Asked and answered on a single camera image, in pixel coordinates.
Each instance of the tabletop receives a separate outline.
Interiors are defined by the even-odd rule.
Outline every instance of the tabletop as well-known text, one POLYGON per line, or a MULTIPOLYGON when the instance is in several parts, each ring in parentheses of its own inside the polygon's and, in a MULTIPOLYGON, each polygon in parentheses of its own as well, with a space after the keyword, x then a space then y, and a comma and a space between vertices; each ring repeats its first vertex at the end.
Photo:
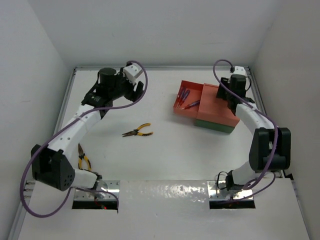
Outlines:
MULTIPOLYGON (((52 217, 26 215, 20 240, 31 239, 308 239, 291 181, 277 178, 255 196, 255 209, 209 209, 206 180, 248 160, 252 135, 240 122, 231 134, 194 126, 175 115, 173 104, 181 80, 218 84, 212 70, 148 70, 149 87, 136 105, 110 110, 80 142, 92 170, 105 180, 119 180, 119 213, 112 210, 71 209, 72 196, 52 217), (122 137, 144 123, 151 136, 122 137)), ((219 77, 229 77, 219 70, 219 77)), ((95 83, 97 70, 78 70, 67 95, 61 122, 76 112, 95 83)), ((251 90, 247 96, 253 98, 251 90)), ((124 98, 114 106, 129 103, 124 98)), ((75 149, 69 160, 78 167, 75 149)), ((261 189, 265 178, 254 188, 261 189)), ((65 196, 37 182, 30 207, 38 213, 55 209, 65 196)))

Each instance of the white wall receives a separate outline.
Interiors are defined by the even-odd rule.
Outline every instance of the white wall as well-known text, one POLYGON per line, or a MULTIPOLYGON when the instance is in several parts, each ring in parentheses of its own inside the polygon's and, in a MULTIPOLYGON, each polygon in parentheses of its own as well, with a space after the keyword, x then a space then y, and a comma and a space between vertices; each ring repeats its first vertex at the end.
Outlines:
POLYGON ((287 0, 254 66, 268 115, 291 130, 289 170, 312 239, 320 239, 319 9, 318 0, 287 0))
POLYGON ((67 64, 252 64, 281 0, 28 0, 67 64))
POLYGON ((52 133, 71 69, 27 0, 0 2, 0 240, 19 203, 19 183, 35 143, 52 133))

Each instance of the pliers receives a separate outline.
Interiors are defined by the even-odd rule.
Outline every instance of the pliers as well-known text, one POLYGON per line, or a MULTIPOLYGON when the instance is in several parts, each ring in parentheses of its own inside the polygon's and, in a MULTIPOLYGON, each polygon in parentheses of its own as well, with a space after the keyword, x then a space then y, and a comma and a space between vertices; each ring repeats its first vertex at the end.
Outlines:
POLYGON ((142 124, 141 126, 137 127, 136 129, 134 129, 132 131, 128 131, 128 132, 122 134, 122 137, 136 136, 136 135, 138 135, 138 136, 150 136, 150 135, 154 134, 153 131, 148 132, 148 133, 139 132, 140 129, 142 129, 144 127, 148 127, 150 125, 151 125, 151 123, 142 124))
POLYGON ((86 154, 84 153, 84 150, 82 149, 80 143, 78 144, 78 153, 79 153, 79 162, 78 162, 78 168, 80 170, 83 170, 82 168, 82 160, 84 160, 88 166, 88 171, 91 171, 91 163, 88 159, 88 157, 86 156, 86 154))

